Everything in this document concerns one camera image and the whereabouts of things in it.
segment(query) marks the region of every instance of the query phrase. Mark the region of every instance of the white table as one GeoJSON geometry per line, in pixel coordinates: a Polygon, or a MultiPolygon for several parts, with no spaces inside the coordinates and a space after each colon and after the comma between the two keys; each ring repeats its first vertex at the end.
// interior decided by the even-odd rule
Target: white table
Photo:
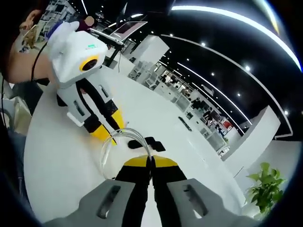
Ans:
{"type": "MultiPolygon", "coordinates": [[[[196,178],[223,198],[227,209],[240,213],[244,196],[209,143],[171,102],[137,82],[100,69],[122,110],[128,127],[143,136],[160,140],[166,151],[159,153],[176,161],[187,178],[196,178]],[[192,127],[190,132],[178,119],[192,127]]],[[[126,139],[118,141],[107,161],[107,173],[115,175],[123,163],[144,151],[131,151],[126,139]]],[[[24,172],[28,197],[41,222],[69,215],[78,208],[80,199],[104,181],[98,168],[102,143],[76,126],[67,116],[66,107],[56,103],[53,86],[43,93],[28,130],[24,172]]],[[[161,226],[149,187],[149,199],[142,226],[161,226]]]]}

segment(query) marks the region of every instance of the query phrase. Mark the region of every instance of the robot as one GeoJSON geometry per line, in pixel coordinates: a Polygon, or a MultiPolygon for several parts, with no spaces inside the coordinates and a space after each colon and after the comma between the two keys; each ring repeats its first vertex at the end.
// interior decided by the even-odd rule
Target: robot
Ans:
{"type": "Polygon", "coordinates": [[[91,135],[105,140],[109,130],[86,103],[82,92],[90,96],[113,130],[124,127],[107,83],[96,73],[104,62],[107,45],[85,31],[75,32],[77,26],[77,23],[61,23],[47,43],[57,95],[68,106],[67,116],[76,125],[84,126],[91,135]]]}

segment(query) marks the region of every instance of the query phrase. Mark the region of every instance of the green plant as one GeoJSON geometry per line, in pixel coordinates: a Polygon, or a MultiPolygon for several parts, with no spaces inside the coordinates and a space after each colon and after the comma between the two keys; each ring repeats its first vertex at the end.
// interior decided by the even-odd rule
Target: green plant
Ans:
{"type": "Polygon", "coordinates": [[[260,166],[260,172],[247,176],[257,183],[257,186],[249,189],[249,193],[253,196],[251,203],[257,201],[256,205],[260,212],[268,213],[283,196],[283,191],[279,189],[279,185],[284,180],[280,178],[278,169],[269,169],[269,163],[262,162],[260,166]]]}
{"type": "Polygon", "coordinates": [[[228,138],[223,137],[223,139],[225,140],[225,142],[226,142],[226,143],[228,143],[228,142],[229,142],[228,138]]]}

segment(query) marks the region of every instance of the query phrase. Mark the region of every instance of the monitor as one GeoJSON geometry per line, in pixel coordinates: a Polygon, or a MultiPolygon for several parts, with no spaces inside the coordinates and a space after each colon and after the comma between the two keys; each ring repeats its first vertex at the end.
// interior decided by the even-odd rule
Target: monitor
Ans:
{"type": "Polygon", "coordinates": [[[111,37],[117,38],[120,41],[124,41],[127,39],[132,33],[137,31],[142,26],[146,25],[147,21],[131,21],[126,22],[121,27],[119,27],[116,31],[110,34],[111,37]]]}

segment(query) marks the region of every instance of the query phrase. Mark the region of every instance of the robot camera lens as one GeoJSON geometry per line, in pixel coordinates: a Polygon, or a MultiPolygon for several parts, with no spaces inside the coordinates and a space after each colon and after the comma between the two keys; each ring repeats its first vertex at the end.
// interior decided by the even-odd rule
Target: robot camera lens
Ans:
{"type": "Polygon", "coordinates": [[[90,69],[92,69],[96,64],[97,64],[97,59],[90,60],[89,62],[87,62],[87,63],[83,66],[82,70],[83,70],[83,71],[90,70],[90,69]]]}

